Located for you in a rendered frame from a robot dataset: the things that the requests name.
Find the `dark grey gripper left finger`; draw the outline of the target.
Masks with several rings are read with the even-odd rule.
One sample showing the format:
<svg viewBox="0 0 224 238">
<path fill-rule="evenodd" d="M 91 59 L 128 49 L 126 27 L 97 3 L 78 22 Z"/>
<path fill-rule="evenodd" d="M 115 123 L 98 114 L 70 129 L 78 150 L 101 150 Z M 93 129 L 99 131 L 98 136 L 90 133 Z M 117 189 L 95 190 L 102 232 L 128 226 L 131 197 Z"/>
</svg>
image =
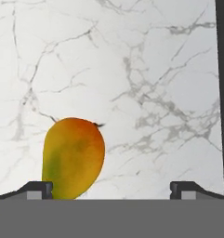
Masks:
<svg viewBox="0 0 224 238">
<path fill-rule="evenodd" d="M 29 181 L 16 191 L 0 195 L 0 200 L 50 200 L 53 183 L 51 181 Z"/>
</svg>

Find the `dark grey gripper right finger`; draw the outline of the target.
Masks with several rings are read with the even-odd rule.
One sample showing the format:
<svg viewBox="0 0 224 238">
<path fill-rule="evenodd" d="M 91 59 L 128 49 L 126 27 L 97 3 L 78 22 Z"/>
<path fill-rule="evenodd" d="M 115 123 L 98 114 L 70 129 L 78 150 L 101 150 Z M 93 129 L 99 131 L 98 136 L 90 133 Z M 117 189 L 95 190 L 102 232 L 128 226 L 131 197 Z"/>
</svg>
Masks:
<svg viewBox="0 0 224 238">
<path fill-rule="evenodd" d="M 224 195 L 209 192 L 194 181 L 172 181 L 170 191 L 171 200 L 224 199 Z"/>
</svg>

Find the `yellow orange mango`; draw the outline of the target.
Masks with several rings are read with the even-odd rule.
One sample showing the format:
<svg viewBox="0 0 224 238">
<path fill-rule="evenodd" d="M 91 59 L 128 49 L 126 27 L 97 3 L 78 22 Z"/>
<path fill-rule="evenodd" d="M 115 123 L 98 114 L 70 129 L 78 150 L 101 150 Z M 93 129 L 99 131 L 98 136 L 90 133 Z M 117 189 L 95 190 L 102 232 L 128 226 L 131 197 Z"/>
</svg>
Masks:
<svg viewBox="0 0 224 238">
<path fill-rule="evenodd" d="M 105 158 L 99 128 L 85 119 L 65 118 L 46 133 L 42 181 L 53 183 L 54 199 L 76 199 L 98 178 Z"/>
</svg>

